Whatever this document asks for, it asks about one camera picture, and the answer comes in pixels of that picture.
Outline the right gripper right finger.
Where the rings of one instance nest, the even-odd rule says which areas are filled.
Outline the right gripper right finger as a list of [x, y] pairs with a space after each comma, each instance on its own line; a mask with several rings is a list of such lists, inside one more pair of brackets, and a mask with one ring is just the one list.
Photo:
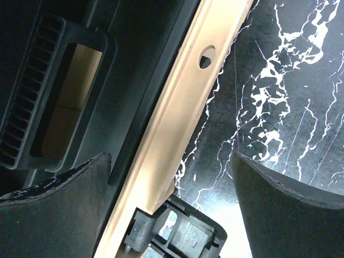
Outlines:
[[253, 257], [343, 257], [343, 196], [238, 152], [233, 182]]

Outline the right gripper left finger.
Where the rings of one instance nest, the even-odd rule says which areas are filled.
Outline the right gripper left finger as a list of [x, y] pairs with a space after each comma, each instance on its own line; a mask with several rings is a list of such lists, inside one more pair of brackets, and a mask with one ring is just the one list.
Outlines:
[[1, 196], [1, 257], [92, 257], [111, 156]]

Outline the black tool box tray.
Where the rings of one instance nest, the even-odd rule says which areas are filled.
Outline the black tool box tray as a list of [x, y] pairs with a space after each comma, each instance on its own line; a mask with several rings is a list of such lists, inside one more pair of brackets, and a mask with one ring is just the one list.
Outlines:
[[200, 1], [1, 1], [1, 192], [138, 144]]

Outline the tan plastic tool box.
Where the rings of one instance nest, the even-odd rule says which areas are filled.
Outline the tan plastic tool box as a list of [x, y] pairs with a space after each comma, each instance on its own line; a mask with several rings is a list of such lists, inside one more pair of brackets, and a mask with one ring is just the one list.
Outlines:
[[135, 154], [95, 257], [115, 257], [136, 210], [153, 214], [174, 175], [251, 1], [201, 1]]

